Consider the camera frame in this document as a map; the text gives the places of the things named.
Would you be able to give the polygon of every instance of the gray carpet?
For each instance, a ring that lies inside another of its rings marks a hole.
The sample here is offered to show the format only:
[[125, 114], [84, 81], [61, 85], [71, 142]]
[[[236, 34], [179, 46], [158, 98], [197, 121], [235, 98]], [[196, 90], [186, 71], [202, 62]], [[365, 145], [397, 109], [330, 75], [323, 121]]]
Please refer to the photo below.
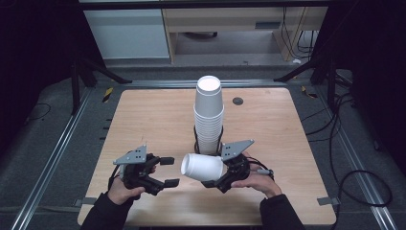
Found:
[[[132, 68], [112, 69], [113, 72], [130, 80], [197, 80], [204, 75], [214, 75], [221, 80], [256, 80], [274, 79], [292, 70], [291, 66], [218, 66], [190, 68]], [[311, 98], [304, 94], [301, 85], [306, 86], [307, 93], [319, 95], [320, 90], [312, 86], [308, 78], [311, 71], [291, 80], [289, 89], [301, 119], [325, 108], [321, 98]], [[85, 196], [87, 186], [102, 150], [103, 137], [114, 115], [121, 92], [128, 87], [97, 74], [98, 85], [92, 90], [89, 103], [79, 120], [69, 145], [58, 162], [56, 171], [43, 195], [39, 206], [71, 206], [75, 199]], [[30, 120], [20, 131], [11, 145], [6, 158], [1, 162], [0, 207], [14, 207], [9, 212], [0, 214], [0, 229], [10, 229], [15, 216], [39, 178], [47, 159], [53, 151], [60, 134], [66, 126], [72, 109], [70, 80], [64, 80], [46, 88], [35, 107]], [[105, 89], [113, 86], [113, 93], [107, 103], [102, 102]], [[340, 118], [342, 127], [353, 144], [365, 167], [381, 176], [390, 186], [394, 201], [388, 206], [398, 229], [406, 229], [406, 179], [398, 170], [392, 157], [386, 152], [373, 148], [373, 139], [367, 132], [357, 108], [350, 103], [343, 105]], [[303, 121], [305, 132], [322, 127], [329, 121], [327, 111]], [[333, 180], [328, 157], [328, 138], [330, 127], [308, 136], [316, 163], [326, 184], [330, 196], [337, 196], [338, 186]], [[342, 178], [351, 170], [349, 159], [338, 142], [333, 139], [332, 155], [337, 176]], [[363, 198], [358, 182], [351, 178], [345, 185], [346, 190]], [[385, 197], [385, 190], [379, 191]], [[359, 204], [346, 195], [342, 196], [340, 217], [336, 229], [381, 229], [369, 206]], [[56, 213], [38, 210], [31, 219], [28, 229], [79, 229], [78, 213]], [[329, 229], [329, 226], [307, 226], [307, 229]]]

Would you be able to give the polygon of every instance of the paper cup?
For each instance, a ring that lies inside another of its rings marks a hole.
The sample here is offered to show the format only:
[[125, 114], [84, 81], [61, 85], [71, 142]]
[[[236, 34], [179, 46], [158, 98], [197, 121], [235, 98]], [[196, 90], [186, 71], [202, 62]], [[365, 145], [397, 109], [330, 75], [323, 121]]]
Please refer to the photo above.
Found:
[[202, 117], [218, 116], [223, 110], [221, 82], [214, 76], [205, 76], [197, 81], [194, 110]]
[[188, 153], [182, 161], [181, 173], [198, 181], [218, 180], [223, 174], [220, 156]]

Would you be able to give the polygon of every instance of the hand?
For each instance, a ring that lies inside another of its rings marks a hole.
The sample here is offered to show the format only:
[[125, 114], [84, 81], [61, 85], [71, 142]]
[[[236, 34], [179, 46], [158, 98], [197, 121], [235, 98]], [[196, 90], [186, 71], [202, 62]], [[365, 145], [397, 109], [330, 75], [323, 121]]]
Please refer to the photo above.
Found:
[[[250, 157], [248, 152], [243, 152], [246, 157]], [[275, 183], [275, 181], [265, 174], [260, 174], [255, 172], [260, 169], [259, 165], [250, 164], [250, 169], [252, 170], [248, 177], [244, 180], [238, 180], [231, 184], [232, 188], [244, 188], [251, 187], [257, 191], [263, 192], [266, 197], [270, 198], [273, 196], [281, 195], [281, 188]]]
[[[151, 173], [155, 173], [156, 166], [152, 168]], [[113, 180], [110, 190], [107, 193], [108, 198], [117, 205], [124, 204], [129, 198], [138, 196], [141, 193], [145, 192], [144, 187], [137, 187], [134, 189], [127, 189], [122, 182], [122, 180], [116, 176]]]

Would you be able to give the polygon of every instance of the stack of cups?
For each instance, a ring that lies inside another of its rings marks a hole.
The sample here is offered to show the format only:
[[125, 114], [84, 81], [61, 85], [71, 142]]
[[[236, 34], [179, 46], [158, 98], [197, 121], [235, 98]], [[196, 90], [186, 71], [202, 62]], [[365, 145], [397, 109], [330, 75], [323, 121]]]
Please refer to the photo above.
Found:
[[194, 102], [194, 126], [199, 153], [216, 154], [223, 128], [224, 104], [220, 80], [214, 76], [199, 79]]

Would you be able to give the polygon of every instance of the person's right hand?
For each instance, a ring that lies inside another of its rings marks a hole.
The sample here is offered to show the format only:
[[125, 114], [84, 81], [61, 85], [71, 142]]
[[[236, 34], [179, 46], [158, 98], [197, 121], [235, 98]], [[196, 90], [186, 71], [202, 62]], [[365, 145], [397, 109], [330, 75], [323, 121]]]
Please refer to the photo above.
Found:
[[[250, 154], [246, 151], [242, 154], [244, 154], [246, 157], [250, 157]], [[259, 165], [250, 164], [250, 168], [251, 172], [248, 177], [244, 180], [233, 182], [231, 184], [232, 188], [251, 187], [257, 191], [263, 192], [268, 198], [282, 194], [281, 188], [269, 175], [255, 172], [256, 170], [261, 169]]]

